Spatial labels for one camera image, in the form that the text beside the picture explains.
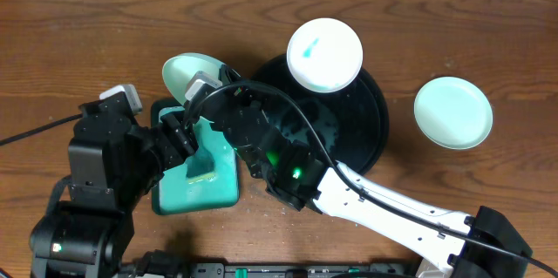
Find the white plate with green smear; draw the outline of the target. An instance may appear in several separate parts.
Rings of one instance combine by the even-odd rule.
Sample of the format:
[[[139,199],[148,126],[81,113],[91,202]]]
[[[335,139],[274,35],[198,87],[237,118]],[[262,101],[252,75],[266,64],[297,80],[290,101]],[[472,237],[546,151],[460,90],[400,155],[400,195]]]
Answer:
[[[317,18],[292,35],[286,53],[289,71],[304,88],[318,93],[337,92],[361,70],[364,51],[357,33],[334,18]]]

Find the dark green scrub sponge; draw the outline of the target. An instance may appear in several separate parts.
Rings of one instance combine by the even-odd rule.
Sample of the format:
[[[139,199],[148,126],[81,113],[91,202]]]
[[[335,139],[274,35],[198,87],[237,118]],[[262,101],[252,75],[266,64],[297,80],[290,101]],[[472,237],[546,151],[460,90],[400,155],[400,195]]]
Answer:
[[[214,158],[204,146],[199,147],[195,154],[185,161],[185,165],[188,184],[212,180],[215,177]]]

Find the mint plate front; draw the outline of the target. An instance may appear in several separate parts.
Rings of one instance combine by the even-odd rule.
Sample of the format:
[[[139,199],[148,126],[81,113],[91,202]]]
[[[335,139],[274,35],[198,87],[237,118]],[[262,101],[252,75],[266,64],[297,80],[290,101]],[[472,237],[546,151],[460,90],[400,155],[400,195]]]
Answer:
[[[424,84],[414,99],[413,113],[429,140],[453,150],[478,146],[493,127],[487,96],[463,78],[440,77]]]

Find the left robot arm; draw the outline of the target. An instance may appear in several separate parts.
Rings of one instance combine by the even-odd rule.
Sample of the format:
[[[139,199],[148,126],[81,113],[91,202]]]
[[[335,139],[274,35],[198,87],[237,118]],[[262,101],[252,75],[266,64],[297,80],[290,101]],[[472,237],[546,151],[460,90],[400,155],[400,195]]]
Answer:
[[[140,198],[197,144],[176,112],[137,123],[122,95],[82,104],[68,146],[70,175],[52,189],[30,236],[33,277],[112,277],[133,235]]]

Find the mint plate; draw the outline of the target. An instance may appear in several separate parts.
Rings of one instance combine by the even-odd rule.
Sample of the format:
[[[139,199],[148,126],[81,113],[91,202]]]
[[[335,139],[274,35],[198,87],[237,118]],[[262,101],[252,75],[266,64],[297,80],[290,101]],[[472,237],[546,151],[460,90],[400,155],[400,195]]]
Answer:
[[[221,75],[224,63],[205,54],[189,52],[168,59],[162,67],[162,77],[166,88],[180,105],[186,102],[187,84],[198,71],[204,71],[224,85],[231,80]]]
[[[493,127],[487,96],[463,78],[440,77],[424,84],[414,99],[413,113],[429,140],[453,150],[478,146]]]

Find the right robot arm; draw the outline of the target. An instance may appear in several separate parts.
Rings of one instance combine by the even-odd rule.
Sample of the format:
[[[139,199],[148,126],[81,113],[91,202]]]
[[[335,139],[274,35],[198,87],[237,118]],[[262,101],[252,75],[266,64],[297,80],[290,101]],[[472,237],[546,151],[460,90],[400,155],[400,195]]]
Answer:
[[[300,210],[313,207],[353,221],[420,255],[439,277],[522,277],[534,263],[532,249],[507,218],[481,207],[474,216],[414,200],[380,186],[316,147],[283,137],[263,105],[280,99],[302,122],[300,107],[273,86],[250,80],[223,84],[196,72],[180,95],[185,120],[208,119],[222,132],[267,192]]]

